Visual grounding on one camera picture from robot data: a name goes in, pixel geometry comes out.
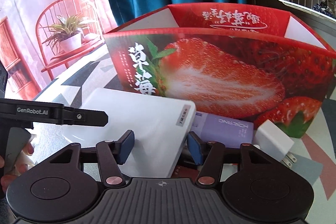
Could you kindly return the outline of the white case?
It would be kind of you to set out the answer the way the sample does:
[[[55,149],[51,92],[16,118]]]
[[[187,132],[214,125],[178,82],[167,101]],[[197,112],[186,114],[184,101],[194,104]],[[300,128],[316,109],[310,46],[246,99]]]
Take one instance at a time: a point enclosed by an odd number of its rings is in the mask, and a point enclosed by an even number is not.
[[[104,111],[107,125],[66,126],[65,139],[93,147],[133,130],[135,144],[120,170],[130,177],[156,178],[172,175],[196,112],[193,101],[103,88],[94,90],[82,108]]]

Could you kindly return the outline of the red strawberry cardboard box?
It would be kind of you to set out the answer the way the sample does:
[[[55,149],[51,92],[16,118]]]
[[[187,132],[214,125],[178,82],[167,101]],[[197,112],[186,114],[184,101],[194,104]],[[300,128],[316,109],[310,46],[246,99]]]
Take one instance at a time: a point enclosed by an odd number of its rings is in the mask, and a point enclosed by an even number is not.
[[[302,137],[335,74],[335,50],[288,11],[234,3],[168,5],[104,36],[129,92]]]

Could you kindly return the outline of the purple small box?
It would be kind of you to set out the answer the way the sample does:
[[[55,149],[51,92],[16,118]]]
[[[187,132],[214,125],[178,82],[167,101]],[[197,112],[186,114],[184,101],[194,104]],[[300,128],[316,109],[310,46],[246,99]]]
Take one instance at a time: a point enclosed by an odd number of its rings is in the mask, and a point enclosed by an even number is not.
[[[239,148],[241,143],[252,143],[253,123],[196,112],[191,131],[204,142],[217,141],[228,148]]]

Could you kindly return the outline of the white power adapter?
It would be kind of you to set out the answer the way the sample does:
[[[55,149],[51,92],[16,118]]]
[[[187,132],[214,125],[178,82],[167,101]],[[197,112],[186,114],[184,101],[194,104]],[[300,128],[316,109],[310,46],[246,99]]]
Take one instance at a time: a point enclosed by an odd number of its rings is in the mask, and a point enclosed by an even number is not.
[[[266,120],[257,128],[253,145],[288,168],[292,168],[297,162],[290,152],[294,141],[270,120]]]

